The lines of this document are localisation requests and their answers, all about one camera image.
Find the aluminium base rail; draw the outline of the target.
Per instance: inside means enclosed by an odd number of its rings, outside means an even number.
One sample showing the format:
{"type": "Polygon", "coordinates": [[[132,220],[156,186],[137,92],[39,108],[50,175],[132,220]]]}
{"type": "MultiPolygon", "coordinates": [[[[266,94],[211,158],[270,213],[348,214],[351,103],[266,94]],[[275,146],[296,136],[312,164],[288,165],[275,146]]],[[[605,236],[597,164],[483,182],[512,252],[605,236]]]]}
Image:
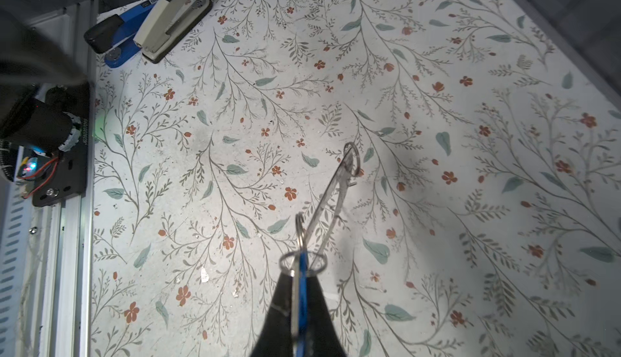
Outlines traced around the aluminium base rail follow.
{"type": "Polygon", "coordinates": [[[97,0],[24,22],[63,43],[91,87],[87,184],[63,193],[8,182],[24,201],[24,277],[14,356],[86,356],[92,329],[92,211],[95,56],[83,35],[95,23],[97,0]]]}

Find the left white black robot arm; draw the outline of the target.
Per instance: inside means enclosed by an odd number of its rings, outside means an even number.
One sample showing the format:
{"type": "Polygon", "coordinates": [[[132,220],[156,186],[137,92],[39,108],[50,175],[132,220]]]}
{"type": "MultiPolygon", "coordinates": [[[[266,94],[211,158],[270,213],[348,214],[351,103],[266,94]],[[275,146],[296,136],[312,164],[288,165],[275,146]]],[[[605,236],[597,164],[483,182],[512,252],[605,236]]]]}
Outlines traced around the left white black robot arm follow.
{"type": "Polygon", "coordinates": [[[87,184],[91,87],[62,42],[1,12],[1,178],[41,191],[87,184]]]}

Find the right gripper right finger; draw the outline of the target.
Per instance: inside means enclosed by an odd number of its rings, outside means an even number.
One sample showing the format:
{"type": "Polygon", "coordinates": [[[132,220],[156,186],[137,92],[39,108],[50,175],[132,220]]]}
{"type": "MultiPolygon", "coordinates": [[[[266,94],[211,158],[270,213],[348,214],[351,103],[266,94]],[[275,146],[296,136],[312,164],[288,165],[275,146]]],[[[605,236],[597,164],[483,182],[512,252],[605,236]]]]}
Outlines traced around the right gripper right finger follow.
{"type": "Polygon", "coordinates": [[[307,308],[305,356],[346,357],[316,276],[307,278],[307,308]]]}

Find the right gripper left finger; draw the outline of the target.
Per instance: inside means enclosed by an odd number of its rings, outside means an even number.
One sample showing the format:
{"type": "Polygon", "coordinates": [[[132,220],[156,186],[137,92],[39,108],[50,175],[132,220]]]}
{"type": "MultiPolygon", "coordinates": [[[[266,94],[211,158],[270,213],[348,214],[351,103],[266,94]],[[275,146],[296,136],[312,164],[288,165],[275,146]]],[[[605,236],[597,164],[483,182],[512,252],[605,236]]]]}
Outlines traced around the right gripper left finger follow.
{"type": "Polygon", "coordinates": [[[287,274],[280,274],[263,328],[250,354],[251,357],[292,357],[294,355],[291,332],[293,280],[287,274]]]}

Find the black blue handheld device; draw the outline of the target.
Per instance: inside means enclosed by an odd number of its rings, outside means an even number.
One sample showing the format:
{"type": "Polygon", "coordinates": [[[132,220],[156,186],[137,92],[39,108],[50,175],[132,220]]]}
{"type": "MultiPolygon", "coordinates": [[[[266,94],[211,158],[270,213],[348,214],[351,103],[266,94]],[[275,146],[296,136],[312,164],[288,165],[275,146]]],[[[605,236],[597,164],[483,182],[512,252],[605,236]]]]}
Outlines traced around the black blue handheld device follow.
{"type": "Polygon", "coordinates": [[[134,37],[158,0],[145,0],[123,14],[114,14],[97,23],[83,35],[91,49],[104,55],[104,63],[117,69],[139,53],[134,37]]]}

